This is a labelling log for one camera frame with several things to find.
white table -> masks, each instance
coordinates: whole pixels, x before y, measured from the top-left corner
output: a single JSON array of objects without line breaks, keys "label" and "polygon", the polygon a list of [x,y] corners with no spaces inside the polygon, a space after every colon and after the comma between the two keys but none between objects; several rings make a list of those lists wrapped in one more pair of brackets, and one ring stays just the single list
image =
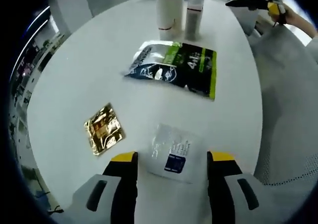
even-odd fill
[{"label": "white table", "polygon": [[[205,171],[183,184],[145,171],[142,158],[159,123],[201,136],[206,151],[232,153],[253,173],[262,131],[262,102],[255,61],[229,8],[205,0],[202,39],[217,51],[216,99],[173,85],[123,78],[144,41],[159,38],[154,0],[130,0],[76,31],[44,69],[31,97],[27,121],[36,163],[62,208],[72,194],[122,152],[140,157],[136,223],[195,223],[209,213]],[[110,102],[126,138],[100,157],[89,147],[83,124]]]}]

gold foil packet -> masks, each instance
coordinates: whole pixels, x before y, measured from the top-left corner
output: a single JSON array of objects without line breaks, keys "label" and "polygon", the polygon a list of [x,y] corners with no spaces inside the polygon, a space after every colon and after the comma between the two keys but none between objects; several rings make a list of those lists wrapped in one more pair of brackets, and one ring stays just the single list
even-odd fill
[{"label": "gold foil packet", "polygon": [[108,103],[84,123],[94,155],[100,155],[124,138],[124,131]]}]

white plastic bag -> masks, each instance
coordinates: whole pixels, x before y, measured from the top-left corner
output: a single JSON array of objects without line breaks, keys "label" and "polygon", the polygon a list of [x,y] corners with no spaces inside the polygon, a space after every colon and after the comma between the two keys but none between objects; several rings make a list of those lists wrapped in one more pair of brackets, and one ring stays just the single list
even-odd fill
[{"label": "white plastic bag", "polygon": [[162,177],[192,183],[205,153],[201,139],[187,131],[160,124],[149,147],[147,171]]}]

human hand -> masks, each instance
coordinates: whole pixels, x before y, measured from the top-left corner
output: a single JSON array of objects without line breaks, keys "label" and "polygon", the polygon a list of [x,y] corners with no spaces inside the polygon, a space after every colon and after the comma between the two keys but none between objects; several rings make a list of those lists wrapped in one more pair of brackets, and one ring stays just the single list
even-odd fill
[{"label": "human hand", "polygon": [[[286,23],[290,25],[295,25],[298,20],[298,15],[286,4],[284,4],[284,8],[286,10]],[[268,15],[272,18],[272,20],[276,23],[279,21],[279,16],[268,12]]]}]

gray chair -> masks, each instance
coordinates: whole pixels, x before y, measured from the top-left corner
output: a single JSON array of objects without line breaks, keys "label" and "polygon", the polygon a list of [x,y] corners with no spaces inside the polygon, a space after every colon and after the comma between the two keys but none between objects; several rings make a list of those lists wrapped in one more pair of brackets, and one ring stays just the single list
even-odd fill
[{"label": "gray chair", "polygon": [[269,30],[251,48],[263,101],[254,176],[273,193],[286,221],[318,181],[318,66],[285,26]]}]

